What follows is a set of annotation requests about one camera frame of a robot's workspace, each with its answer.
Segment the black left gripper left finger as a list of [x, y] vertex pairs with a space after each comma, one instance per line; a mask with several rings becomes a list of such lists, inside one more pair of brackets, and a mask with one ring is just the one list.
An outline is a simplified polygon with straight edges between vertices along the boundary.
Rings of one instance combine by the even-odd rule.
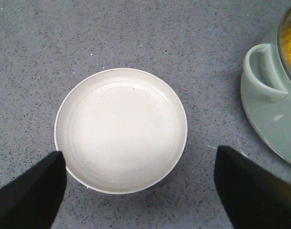
[[67, 184], [65, 159], [54, 151], [0, 189], [0, 229], [49, 229]]

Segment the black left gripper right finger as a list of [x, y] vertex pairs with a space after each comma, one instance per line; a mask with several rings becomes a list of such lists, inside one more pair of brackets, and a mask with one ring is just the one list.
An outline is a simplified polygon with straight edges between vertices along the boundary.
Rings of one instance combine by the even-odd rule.
[[217, 148], [214, 183], [235, 229], [291, 229], [291, 184], [229, 146]]

